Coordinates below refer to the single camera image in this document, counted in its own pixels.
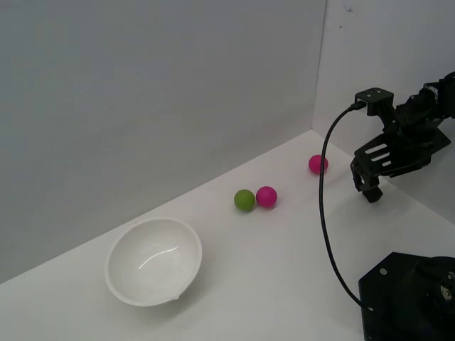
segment green ball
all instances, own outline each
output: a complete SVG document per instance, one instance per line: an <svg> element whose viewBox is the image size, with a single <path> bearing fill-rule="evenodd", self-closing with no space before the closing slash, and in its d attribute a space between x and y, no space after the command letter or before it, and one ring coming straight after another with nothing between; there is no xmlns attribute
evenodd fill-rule
<svg viewBox="0 0 455 341"><path fill-rule="evenodd" d="M239 190L235 193L234 204L239 210L251 211L255 202L255 195L251 190Z"/></svg>

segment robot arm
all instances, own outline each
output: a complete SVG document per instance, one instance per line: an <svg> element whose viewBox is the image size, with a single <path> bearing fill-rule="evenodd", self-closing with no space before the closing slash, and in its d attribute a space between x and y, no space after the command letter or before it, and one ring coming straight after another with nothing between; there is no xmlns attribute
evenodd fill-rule
<svg viewBox="0 0 455 341"><path fill-rule="evenodd" d="M437 128L455 118L455 72L427 83L406 103L393 108L393 93L372 88L355 95L367 104L368 116L379 116L383 133L354 153L350 165L355 187L376 202L382 196L379 176L391 178L423 168L432 155L450 144Z"/></svg>

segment ball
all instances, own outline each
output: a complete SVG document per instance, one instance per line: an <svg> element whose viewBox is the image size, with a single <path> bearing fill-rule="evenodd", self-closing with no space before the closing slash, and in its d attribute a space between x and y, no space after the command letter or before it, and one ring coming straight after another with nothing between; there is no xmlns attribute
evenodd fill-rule
<svg viewBox="0 0 455 341"><path fill-rule="evenodd" d="M321 172L321 155L313 155L308 161L308 167L310 171L319 174ZM327 158L324 159L324 172L327 171L328 168L328 160Z"/></svg>
<svg viewBox="0 0 455 341"><path fill-rule="evenodd" d="M256 193L256 201L259 205L265 208L271 208L275 205L278 199L276 190L269 186L261 187Z"/></svg>
<svg viewBox="0 0 455 341"><path fill-rule="evenodd" d="M255 195L251 190L239 190L234 196L234 205L242 211L251 211L255 206Z"/></svg>

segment white bowl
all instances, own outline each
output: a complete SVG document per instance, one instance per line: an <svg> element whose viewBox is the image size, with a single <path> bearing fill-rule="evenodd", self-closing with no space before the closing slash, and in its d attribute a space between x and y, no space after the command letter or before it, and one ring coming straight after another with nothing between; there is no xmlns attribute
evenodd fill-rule
<svg viewBox="0 0 455 341"><path fill-rule="evenodd" d="M198 273L202 246L185 222L155 218L132 227L114 244L105 277L111 292L130 305L176 300Z"/></svg>

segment white table surface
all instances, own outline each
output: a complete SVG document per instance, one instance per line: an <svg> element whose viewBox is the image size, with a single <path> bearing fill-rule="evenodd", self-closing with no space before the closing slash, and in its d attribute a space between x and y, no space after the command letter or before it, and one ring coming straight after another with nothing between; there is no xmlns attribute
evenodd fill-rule
<svg viewBox="0 0 455 341"><path fill-rule="evenodd" d="M363 339L359 308L328 262L317 206L320 153L312 131L0 285L2 340L200 341ZM351 157L328 153L325 204L334 254L348 285L391 251L455 256L455 226L382 180L370 205L357 193ZM241 188L271 185L278 205L243 214ZM136 308L107 289L105 259L115 239L147 217L187 221L203 243L193 285L172 303Z"/></svg>

